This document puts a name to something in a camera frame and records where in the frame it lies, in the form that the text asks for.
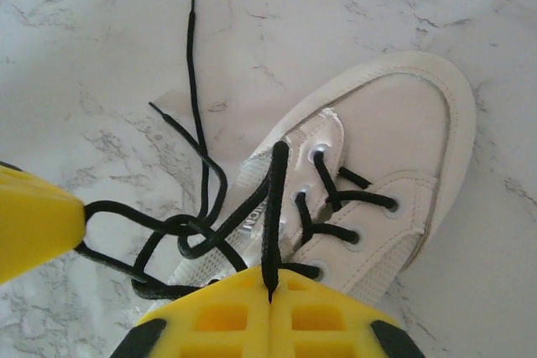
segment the shoe upper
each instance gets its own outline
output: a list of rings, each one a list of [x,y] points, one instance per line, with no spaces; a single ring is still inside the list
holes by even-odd
[[[304,99],[276,125],[241,167],[222,217],[231,214],[261,183],[275,142],[289,145],[281,205],[279,246],[284,261],[317,266],[319,281],[374,304],[395,275],[436,231],[456,197],[472,153],[472,91],[450,62],[423,52],[400,52],[359,65]],[[367,192],[397,202],[387,210],[363,201],[333,211],[313,164],[321,152],[338,190],[359,190],[338,175],[350,169],[372,184]],[[315,222],[357,232],[352,244],[313,235],[301,244],[295,205],[305,193]],[[249,266],[259,264],[264,204],[227,238]],[[170,281],[205,285],[232,268],[218,250],[183,261]]]

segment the marble floor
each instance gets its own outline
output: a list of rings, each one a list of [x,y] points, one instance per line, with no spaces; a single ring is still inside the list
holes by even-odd
[[[200,163],[148,108],[174,94],[192,128],[190,0],[0,0],[0,159],[73,192],[163,218],[193,213]],[[230,178],[302,97],[364,60],[422,49],[477,100],[475,153],[437,236],[380,307],[429,357],[537,350],[537,1],[198,0],[209,149]],[[147,231],[105,216],[92,245],[133,259]],[[149,270],[179,261],[165,243]],[[107,356],[148,308],[74,253],[0,287],[0,356]]]

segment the black rubber edge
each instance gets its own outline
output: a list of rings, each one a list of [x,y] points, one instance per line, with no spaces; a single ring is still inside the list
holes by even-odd
[[[149,358],[165,327],[164,319],[153,319],[130,329],[110,358]]]
[[[370,326],[388,358],[425,358],[410,336],[399,327],[382,320],[375,320]]]
[[[0,165],[2,165],[3,167],[6,167],[6,168],[9,168],[9,169],[14,169],[15,171],[22,171],[21,168],[18,168],[10,163],[4,163],[3,161],[0,161]]]

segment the yellow plastic tool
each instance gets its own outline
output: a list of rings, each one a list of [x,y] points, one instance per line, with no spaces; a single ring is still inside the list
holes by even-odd
[[[85,230],[81,200],[0,164],[0,283],[73,249]]]
[[[403,356],[422,355],[385,314],[287,270],[269,304],[255,267],[146,314],[111,358]]]

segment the black shoelace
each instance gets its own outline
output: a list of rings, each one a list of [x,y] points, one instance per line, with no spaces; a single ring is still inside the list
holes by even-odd
[[[161,221],[145,215],[141,211],[132,207],[118,203],[116,201],[101,200],[85,206],[86,224],[98,212],[109,212],[119,214],[134,221],[141,226],[149,228],[154,232],[144,244],[142,250],[135,259],[132,266],[125,262],[109,257],[101,252],[89,248],[85,242],[76,247],[76,251],[82,256],[99,262],[107,267],[127,274],[132,280],[134,292],[141,298],[146,299],[177,299],[199,289],[189,285],[168,285],[148,275],[145,267],[152,256],[155,248],[166,235],[177,236],[177,246],[179,252],[186,259],[196,259],[204,256],[208,252],[217,248],[224,257],[231,263],[238,272],[248,268],[241,256],[226,241],[226,238],[237,229],[241,223],[248,218],[248,215],[266,200],[265,221],[263,227],[261,266],[263,281],[268,290],[268,300],[272,301],[272,296],[278,287],[278,270],[287,268],[298,272],[308,278],[318,278],[321,270],[318,267],[301,263],[282,262],[279,251],[279,216],[284,194],[284,181],[287,174],[287,164],[289,157],[289,145],[285,142],[277,142],[272,149],[272,159],[261,184],[253,193],[233,211],[229,217],[217,228],[213,229],[216,223],[227,192],[227,177],[222,168],[215,163],[208,155],[203,126],[201,124],[201,114],[198,106],[196,75],[194,71],[193,49],[194,49],[194,27],[196,14],[194,11],[195,0],[191,0],[191,10],[189,14],[186,59],[190,78],[190,102],[192,114],[196,125],[196,141],[188,131],[182,127],[173,117],[161,111],[155,104],[149,105],[177,131],[188,144],[200,156],[202,162],[201,169],[201,206],[197,216],[178,214]],[[378,205],[385,209],[397,209],[397,202],[389,197],[367,192],[366,189],[371,183],[361,176],[354,174],[349,169],[341,167],[338,174],[353,182],[361,190],[338,191],[332,180],[328,169],[324,163],[324,154],[318,151],[313,156],[313,164],[319,173],[320,179],[326,188],[328,199],[326,202],[331,205],[333,211],[342,208],[343,202],[359,200],[373,205]],[[215,201],[209,210],[209,169],[211,169],[219,179],[219,189]],[[295,196],[295,204],[300,214],[302,224],[301,245],[308,242],[314,234],[324,234],[335,236],[342,241],[356,244],[360,242],[357,232],[335,226],[328,223],[314,223],[306,204],[306,192],[299,192]],[[202,235],[205,239],[200,243],[191,246],[188,242],[190,236]]]

